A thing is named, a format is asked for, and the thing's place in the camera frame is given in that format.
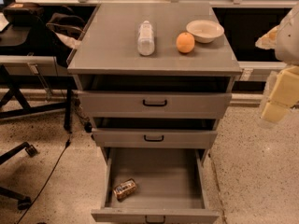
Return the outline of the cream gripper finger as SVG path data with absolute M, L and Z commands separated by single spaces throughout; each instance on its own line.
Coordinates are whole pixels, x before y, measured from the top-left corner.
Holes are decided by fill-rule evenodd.
M 299 67 L 287 66 L 279 73 L 271 72 L 261 101 L 261 119 L 279 123 L 299 102 Z
M 255 43 L 259 49 L 275 49 L 277 43 L 278 28 L 275 26 L 265 35 L 261 36 Z

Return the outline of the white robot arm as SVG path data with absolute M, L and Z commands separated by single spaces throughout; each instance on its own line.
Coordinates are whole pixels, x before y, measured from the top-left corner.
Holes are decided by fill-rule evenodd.
M 299 4 L 296 4 L 280 24 L 261 36 L 255 46 L 273 49 L 278 60 L 286 67 L 272 72 L 264 89 L 260 108 L 261 119 L 279 123 L 299 102 Z

